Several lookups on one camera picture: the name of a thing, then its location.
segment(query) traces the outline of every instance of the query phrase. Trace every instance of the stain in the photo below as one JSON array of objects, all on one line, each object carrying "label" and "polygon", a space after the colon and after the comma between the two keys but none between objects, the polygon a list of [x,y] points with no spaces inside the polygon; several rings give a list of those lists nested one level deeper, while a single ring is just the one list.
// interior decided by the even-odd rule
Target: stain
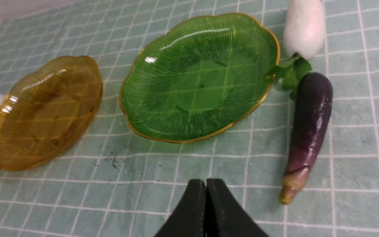
[{"label": "stain", "polygon": [[111,162],[111,165],[113,168],[118,169],[118,162],[120,162],[121,158],[118,159],[116,152],[111,151],[110,154],[106,154],[105,152],[102,153],[104,158],[103,160],[105,162]]},{"label": "stain", "polygon": [[77,95],[72,95],[71,96],[75,101],[79,102],[80,101],[80,97],[78,97]]},{"label": "stain", "polygon": [[32,138],[35,140],[35,142],[40,143],[40,140],[36,136],[32,135]]},{"label": "stain", "polygon": [[186,111],[185,109],[179,107],[179,106],[176,106],[176,109],[179,110],[180,112],[184,113],[184,114],[187,114],[188,111]]},{"label": "stain", "polygon": [[57,139],[55,139],[52,144],[54,144],[55,146],[59,146],[59,141]]},{"label": "stain", "polygon": [[215,61],[215,63],[219,64],[220,66],[227,66],[225,63],[222,63],[222,62],[219,62],[219,61]]}]

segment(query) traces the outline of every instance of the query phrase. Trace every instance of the yellow plate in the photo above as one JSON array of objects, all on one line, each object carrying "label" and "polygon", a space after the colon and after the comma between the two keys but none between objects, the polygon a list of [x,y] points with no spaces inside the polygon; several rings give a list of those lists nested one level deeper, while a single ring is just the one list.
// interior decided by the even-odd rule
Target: yellow plate
[{"label": "yellow plate", "polygon": [[93,120],[102,90],[87,56],[56,58],[21,79],[0,106],[0,169],[28,170],[67,150]]}]

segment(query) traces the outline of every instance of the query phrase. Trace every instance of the white wall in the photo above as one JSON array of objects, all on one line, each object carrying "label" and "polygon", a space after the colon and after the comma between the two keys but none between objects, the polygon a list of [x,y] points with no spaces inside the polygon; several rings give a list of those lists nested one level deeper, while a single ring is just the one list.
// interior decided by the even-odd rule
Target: white wall
[{"label": "white wall", "polygon": [[0,23],[5,19],[34,15],[78,1],[81,0],[0,0]]}]

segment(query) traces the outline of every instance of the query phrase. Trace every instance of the eggplant tip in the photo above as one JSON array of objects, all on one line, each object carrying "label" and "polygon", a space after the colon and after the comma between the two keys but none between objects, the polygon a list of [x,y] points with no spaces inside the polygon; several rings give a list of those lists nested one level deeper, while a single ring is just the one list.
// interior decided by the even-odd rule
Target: eggplant tip
[{"label": "eggplant tip", "polygon": [[280,203],[283,205],[290,204],[295,198],[297,192],[298,191],[294,187],[284,185],[282,192],[280,193]]}]

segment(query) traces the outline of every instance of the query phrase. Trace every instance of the plate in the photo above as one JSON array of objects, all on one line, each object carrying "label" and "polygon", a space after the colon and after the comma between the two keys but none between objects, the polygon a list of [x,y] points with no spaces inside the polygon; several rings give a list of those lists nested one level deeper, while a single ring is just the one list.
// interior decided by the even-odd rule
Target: plate
[{"label": "plate", "polygon": [[93,120],[102,90],[87,56],[56,58],[21,79],[0,106],[0,169],[35,168],[68,149]]},{"label": "plate", "polygon": [[276,36],[242,13],[200,16],[151,42],[120,89],[131,129],[189,143],[230,128],[265,99],[280,60]]}]

